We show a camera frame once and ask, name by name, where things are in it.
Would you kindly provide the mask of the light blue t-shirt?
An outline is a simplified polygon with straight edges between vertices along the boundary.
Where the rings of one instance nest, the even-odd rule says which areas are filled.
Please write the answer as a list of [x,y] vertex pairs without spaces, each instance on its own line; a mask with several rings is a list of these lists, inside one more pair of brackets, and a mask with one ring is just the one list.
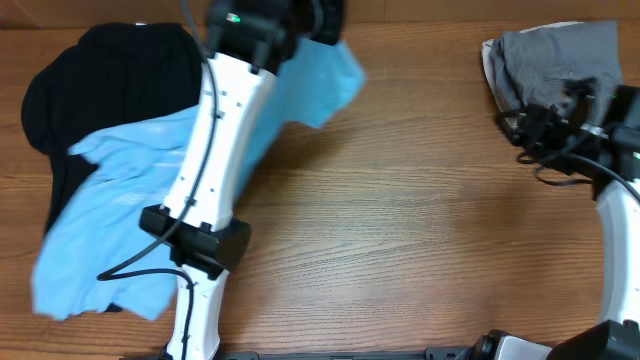
[[[233,196],[240,197],[281,128],[300,121],[323,126],[362,89],[366,74],[348,45],[304,40],[282,66],[257,120]],[[117,305],[147,320],[169,306],[172,275],[100,282],[97,275],[153,241],[140,229],[142,210],[161,202],[176,179],[196,120],[196,106],[97,130],[70,152],[98,167],[71,197],[44,238],[31,279],[33,311],[64,320]]]

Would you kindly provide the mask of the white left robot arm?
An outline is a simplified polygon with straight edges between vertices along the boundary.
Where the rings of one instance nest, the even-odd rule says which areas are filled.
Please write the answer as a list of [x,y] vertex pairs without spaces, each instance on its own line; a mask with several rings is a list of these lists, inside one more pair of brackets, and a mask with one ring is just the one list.
[[248,245],[233,195],[258,115],[298,41],[334,45],[342,0],[215,1],[207,11],[199,109],[184,162],[141,228],[168,245],[176,265],[176,318],[163,359],[213,359],[226,279]]

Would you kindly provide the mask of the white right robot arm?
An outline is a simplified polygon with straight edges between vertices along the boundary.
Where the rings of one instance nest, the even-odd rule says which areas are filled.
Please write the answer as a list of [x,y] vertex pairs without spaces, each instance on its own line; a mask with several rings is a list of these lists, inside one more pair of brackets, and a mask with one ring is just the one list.
[[605,280],[596,326],[555,346],[492,330],[476,344],[448,353],[462,360],[589,360],[639,357],[639,90],[621,85],[604,119],[592,124],[596,80],[565,84],[560,107],[527,105],[501,112],[496,123],[522,148],[517,160],[591,186],[604,231]]

